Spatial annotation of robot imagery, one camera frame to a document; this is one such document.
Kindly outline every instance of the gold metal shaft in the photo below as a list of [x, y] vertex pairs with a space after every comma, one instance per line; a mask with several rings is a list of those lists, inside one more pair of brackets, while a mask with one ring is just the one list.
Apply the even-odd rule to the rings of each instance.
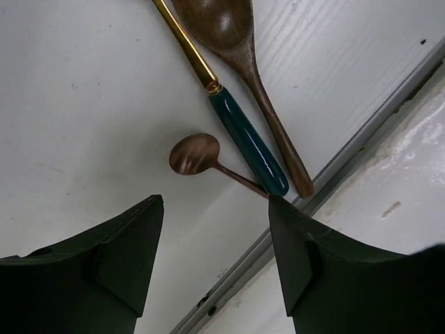
[[160, 14], [167, 22], [171, 31], [175, 35], [177, 41], [184, 50], [186, 57], [192, 65], [196, 75], [201, 81], [201, 84], [206, 88], [209, 94], [216, 94], [221, 90], [221, 85], [218, 82], [218, 78], [211, 70], [206, 61], [202, 58], [195, 45], [191, 42], [187, 33], [173, 17], [172, 13], [168, 10], [163, 0], [152, 0], [154, 5], [158, 8]]

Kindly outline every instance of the metal track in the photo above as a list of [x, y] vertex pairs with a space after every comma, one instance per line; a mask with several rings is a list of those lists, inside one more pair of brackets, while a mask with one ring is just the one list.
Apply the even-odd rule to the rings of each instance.
[[[316, 195], [310, 200], [296, 198], [293, 204], [312, 216], [356, 169], [363, 159], [362, 152], [368, 152], [375, 147], [379, 139], [390, 133], [403, 120], [406, 115], [397, 114], [398, 109], [414, 97], [439, 68], [444, 58], [445, 38], [317, 175], [314, 180]], [[273, 259], [273, 256], [272, 238], [267, 229], [170, 334], [198, 333], [228, 300]]]

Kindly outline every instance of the spoon handle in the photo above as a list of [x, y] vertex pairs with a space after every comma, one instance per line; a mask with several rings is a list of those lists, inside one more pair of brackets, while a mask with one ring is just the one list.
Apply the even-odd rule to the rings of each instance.
[[152, 0], [153, 4], [158, 8], [158, 11], [164, 18], [173, 35], [176, 37], [179, 45], [181, 45], [188, 62], [193, 67], [197, 77], [201, 81], [204, 88], [212, 86], [214, 82], [218, 82], [218, 78], [211, 68], [207, 65], [204, 58], [196, 50], [195, 45], [193, 45], [190, 38], [187, 36], [186, 32], [182, 29], [178, 21], [173, 17], [172, 13], [168, 10], [164, 0]]
[[258, 184], [246, 179], [245, 177], [242, 177], [239, 174], [236, 174], [235, 172], [233, 172], [232, 170], [230, 170], [228, 168], [225, 168], [221, 164], [216, 164], [215, 168], [218, 169], [221, 173], [226, 174], [228, 177], [231, 177], [235, 181], [238, 181], [243, 186], [246, 186], [250, 190], [253, 190], [255, 193], [259, 194], [260, 196], [263, 196], [264, 198], [269, 199], [269, 194], [266, 193], [266, 191], [263, 189], [263, 187], [259, 186]]
[[250, 74], [243, 76], [243, 79], [252, 91], [266, 122], [269, 124], [298, 195], [301, 198], [308, 198], [314, 193], [314, 183], [269, 100], [256, 65], [251, 67]]
[[257, 181], [271, 195], [286, 195], [286, 175], [229, 91], [220, 86], [209, 100]]

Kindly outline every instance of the white wooden surface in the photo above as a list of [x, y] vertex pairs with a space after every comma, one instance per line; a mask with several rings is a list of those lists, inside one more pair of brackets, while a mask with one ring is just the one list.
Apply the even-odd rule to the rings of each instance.
[[[443, 0], [254, 1], [260, 73], [312, 177], [443, 37], [444, 13]], [[245, 87], [201, 50], [271, 144]], [[136, 332], [169, 333], [268, 223], [265, 201], [223, 175], [170, 171], [169, 150], [194, 132], [251, 177], [151, 1], [1, 0], [0, 256], [161, 193]]]
[[[445, 242], [445, 65], [427, 97], [345, 181], [315, 219], [366, 244], [403, 254]], [[277, 263], [259, 272], [200, 334], [295, 334]]]

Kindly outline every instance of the wooden spoon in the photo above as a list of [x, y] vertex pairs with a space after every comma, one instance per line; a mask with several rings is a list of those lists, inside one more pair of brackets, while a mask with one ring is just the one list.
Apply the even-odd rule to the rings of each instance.
[[191, 33], [243, 78], [269, 124], [301, 198], [314, 184], [270, 102], [258, 73], [251, 0], [172, 0]]
[[219, 154], [220, 144], [215, 137], [210, 134], [193, 134], [173, 147], [169, 163], [176, 173], [182, 175], [195, 175], [209, 168], [216, 168], [255, 193], [269, 199], [269, 195], [258, 184], [221, 165], [218, 162]]

